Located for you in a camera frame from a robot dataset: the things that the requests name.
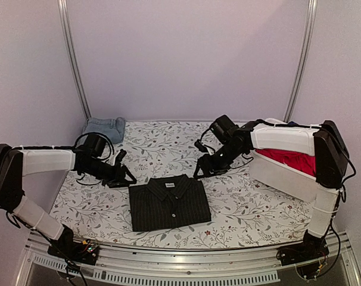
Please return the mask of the black striped garment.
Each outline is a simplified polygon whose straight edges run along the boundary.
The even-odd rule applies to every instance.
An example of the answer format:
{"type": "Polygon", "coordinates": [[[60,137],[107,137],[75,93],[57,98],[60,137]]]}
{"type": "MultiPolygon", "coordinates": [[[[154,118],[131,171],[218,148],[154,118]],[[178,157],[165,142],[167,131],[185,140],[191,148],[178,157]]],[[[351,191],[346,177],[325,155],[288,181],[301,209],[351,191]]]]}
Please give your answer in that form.
{"type": "Polygon", "coordinates": [[[151,178],[129,188],[132,230],[151,232],[211,221],[201,181],[187,175],[151,178]]]}

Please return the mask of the light blue denim skirt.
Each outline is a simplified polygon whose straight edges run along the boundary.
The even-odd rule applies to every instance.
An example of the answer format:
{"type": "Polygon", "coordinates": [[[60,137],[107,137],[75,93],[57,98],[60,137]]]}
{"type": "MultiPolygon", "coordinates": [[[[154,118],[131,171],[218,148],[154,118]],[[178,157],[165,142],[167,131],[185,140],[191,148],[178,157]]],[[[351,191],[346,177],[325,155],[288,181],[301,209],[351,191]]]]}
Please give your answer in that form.
{"type": "Polygon", "coordinates": [[[113,144],[123,142],[126,121],[122,117],[115,119],[98,119],[90,117],[86,120],[82,133],[98,132],[107,136],[113,144]]]}

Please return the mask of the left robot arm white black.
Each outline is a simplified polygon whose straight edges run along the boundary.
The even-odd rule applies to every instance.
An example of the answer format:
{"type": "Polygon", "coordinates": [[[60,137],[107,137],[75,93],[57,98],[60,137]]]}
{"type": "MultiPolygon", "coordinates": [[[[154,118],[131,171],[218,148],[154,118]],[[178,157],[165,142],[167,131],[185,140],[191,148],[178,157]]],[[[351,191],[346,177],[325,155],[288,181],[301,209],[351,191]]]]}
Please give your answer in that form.
{"type": "Polygon", "coordinates": [[[66,259],[74,258],[79,250],[72,241],[73,231],[29,198],[25,188],[31,186],[34,178],[68,172],[90,175],[108,188],[136,183],[136,178],[122,163],[125,150],[120,150],[112,163],[101,158],[101,154],[101,147],[89,144],[73,147],[0,144],[0,209],[55,241],[56,250],[66,259]]]}

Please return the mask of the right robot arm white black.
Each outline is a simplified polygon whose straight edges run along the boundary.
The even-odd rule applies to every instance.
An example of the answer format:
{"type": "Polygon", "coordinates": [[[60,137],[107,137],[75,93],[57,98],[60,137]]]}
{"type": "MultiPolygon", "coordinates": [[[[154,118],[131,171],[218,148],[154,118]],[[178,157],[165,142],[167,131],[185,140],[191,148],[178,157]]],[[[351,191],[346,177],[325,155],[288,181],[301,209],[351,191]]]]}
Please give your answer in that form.
{"type": "Polygon", "coordinates": [[[203,156],[197,160],[194,178],[225,174],[241,155],[252,156],[253,179],[292,197],[313,204],[310,236],[298,247],[298,255],[310,260],[320,252],[317,238],[325,236],[335,215],[350,162],[347,147],[336,124],[287,124],[275,119],[257,119],[243,126],[228,116],[216,119],[208,128],[221,143],[215,151],[195,142],[203,156]]]}

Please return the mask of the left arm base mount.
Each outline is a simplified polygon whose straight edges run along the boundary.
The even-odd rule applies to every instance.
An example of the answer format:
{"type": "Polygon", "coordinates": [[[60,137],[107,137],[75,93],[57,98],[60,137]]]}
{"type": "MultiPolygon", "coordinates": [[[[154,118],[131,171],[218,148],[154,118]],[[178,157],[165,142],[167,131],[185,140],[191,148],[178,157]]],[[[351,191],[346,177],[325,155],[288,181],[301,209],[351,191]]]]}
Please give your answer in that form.
{"type": "Polygon", "coordinates": [[[96,241],[85,239],[81,242],[74,240],[73,231],[64,226],[58,240],[50,240],[48,254],[67,259],[70,262],[79,262],[86,265],[96,265],[99,255],[99,244],[96,241]]]}

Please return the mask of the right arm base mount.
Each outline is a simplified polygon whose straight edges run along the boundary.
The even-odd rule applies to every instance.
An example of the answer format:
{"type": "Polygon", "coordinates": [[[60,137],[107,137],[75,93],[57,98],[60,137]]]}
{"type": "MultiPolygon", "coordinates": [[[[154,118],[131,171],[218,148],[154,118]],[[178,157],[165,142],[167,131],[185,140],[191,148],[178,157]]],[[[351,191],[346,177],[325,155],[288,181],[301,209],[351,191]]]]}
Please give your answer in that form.
{"type": "Polygon", "coordinates": [[[278,248],[276,258],[282,266],[296,265],[299,277],[305,280],[316,279],[326,266],[329,250],[325,237],[318,238],[307,231],[300,243],[278,248]]]}

